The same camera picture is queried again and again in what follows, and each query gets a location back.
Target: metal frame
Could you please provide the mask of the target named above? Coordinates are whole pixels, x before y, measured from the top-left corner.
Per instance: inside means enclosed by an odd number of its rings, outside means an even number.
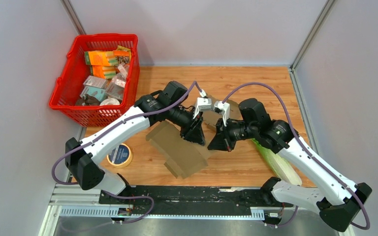
[[[314,26],[312,26],[311,31],[309,32],[307,38],[305,39],[304,44],[302,44],[301,49],[298,52],[298,55],[296,55],[295,60],[293,60],[292,65],[290,68],[292,70],[295,70],[298,68],[299,63],[301,62],[302,58],[304,57],[307,49],[309,48],[310,44],[312,43],[312,40],[314,39],[315,35],[318,33],[319,29],[322,26],[322,23],[324,23],[325,19],[327,18],[328,14],[330,13],[334,3],[337,0],[327,0],[324,7],[322,8],[320,14],[318,15],[318,18],[316,19]]]
[[[77,16],[74,8],[70,2],[70,0],[60,0],[66,10],[66,13],[69,15],[70,20],[72,21],[74,27],[77,30],[78,34],[86,34],[85,30],[83,29],[82,23],[80,23],[79,17]]]
[[[80,20],[70,2],[70,0],[61,0],[67,14],[69,15],[73,25],[75,26],[77,32],[79,34],[86,34]],[[327,0],[325,3],[321,13],[319,14],[314,26],[312,27],[311,31],[309,32],[306,40],[304,41],[301,49],[299,50],[295,60],[290,65],[289,74],[292,80],[293,88],[296,93],[299,109],[302,114],[302,119],[305,124],[305,129],[308,134],[308,139],[311,143],[311,146],[315,152],[318,153],[317,147],[318,143],[316,142],[314,135],[313,135],[313,128],[311,122],[308,117],[306,103],[302,97],[302,90],[300,87],[300,83],[298,83],[298,77],[296,75],[295,70],[297,69],[298,65],[300,64],[302,58],[304,57],[307,49],[309,48],[312,40],[317,35],[319,29],[321,28],[323,22],[325,21],[327,15],[329,14],[330,10],[332,9],[336,0]],[[85,135],[86,128],[81,129],[79,134],[79,140],[82,139]],[[128,205],[101,205],[98,203],[99,200],[99,191],[88,190],[83,191],[79,186],[65,186],[56,184],[55,189],[53,191],[51,200],[49,202],[49,206],[47,208],[47,212],[45,214],[43,223],[41,225],[41,229],[39,231],[40,236],[52,236],[56,229],[57,221],[59,216],[66,216],[66,215],[73,215],[73,214],[80,214],[84,217],[110,217],[110,210],[118,210],[122,207],[128,207]],[[260,207],[260,208],[252,208],[252,215],[254,220],[256,218],[260,218],[264,209],[271,209],[272,207]],[[171,215],[153,215],[149,216],[150,218],[173,218],[176,217],[187,217],[187,216],[171,216]],[[346,232],[339,233],[340,236],[354,236],[354,231],[352,227],[349,227]]]

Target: red plastic basket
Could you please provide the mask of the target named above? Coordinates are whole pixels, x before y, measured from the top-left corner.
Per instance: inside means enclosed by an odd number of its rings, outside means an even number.
[[[59,110],[82,126],[104,127],[120,117],[135,102],[140,65],[137,53],[138,38],[135,34],[94,34],[77,36],[67,54],[62,75],[57,79],[49,106]],[[118,106],[75,106],[83,90],[83,82],[90,75],[85,64],[86,51],[112,51],[118,45],[131,49],[131,61],[123,102]]]

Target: white panel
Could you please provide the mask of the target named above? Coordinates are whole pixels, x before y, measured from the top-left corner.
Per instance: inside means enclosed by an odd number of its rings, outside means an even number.
[[[325,0],[71,2],[87,34],[137,34],[142,64],[291,64]]]
[[[321,156],[373,188],[356,234],[378,235],[378,1],[337,1],[297,74]]]
[[[75,36],[58,0],[0,0],[0,235],[38,234],[51,166],[79,131],[48,108]]]

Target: wooden surface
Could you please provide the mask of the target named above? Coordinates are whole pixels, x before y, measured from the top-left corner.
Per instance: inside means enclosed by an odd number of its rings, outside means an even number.
[[[224,99],[237,86],[246,82],[262,82],[273,87],[282,97],[289,111],[293,126],[307,140],[295,92],[286,67],[141,67],[137,99],[153,91],[164,89],[169,81],[176,80],[189,87],[196,80],[202,89],[217,99]],[[199,93],[194,89],[185,106],[194,104]],[[254,97],[261,101],[272,119],[286,120],[277,98],[266,88],[249,86],[236,92],[231,99],[241,102]],[[131,148],[133,160],[123,169],[110,165],[106,159],[103,167],[123,175],[131,185],[189,185],[189,186],[262,186],[275,176],[260,157],[251,141],[238,141],[232,152],[219,152],[208,159],[208,167],[186,178],[176,179],[164,166],[165,158],[145,141],[150,129],[144,130],[125,143]],[[100,128],[88,127],[86,137]],[[203,125],[205,138],[211,140],[214,131]],[[303,186],[314,184],[302,173]]]

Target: cardboard box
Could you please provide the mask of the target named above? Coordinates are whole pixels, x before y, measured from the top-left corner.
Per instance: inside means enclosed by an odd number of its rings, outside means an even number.
[[[208,94],[214,104],[217,101]],[[230,104],[231,119],[240,119],[241,113],[238,109],[238,103],[228,100]],[[215,125],[222,115],[213,111],[203,113],[204,123],[208,128],[216,130]],[[208,158],[215,152],[208,150],[209,142],[205,146],[190,143],[180,137],[180,131],[167,121],[161,122],[150,133],[147,134],[146,140],[150,141],[157,150],[165,157],[165,167],[177,177],[187,178],[196,172],[208,166]]]

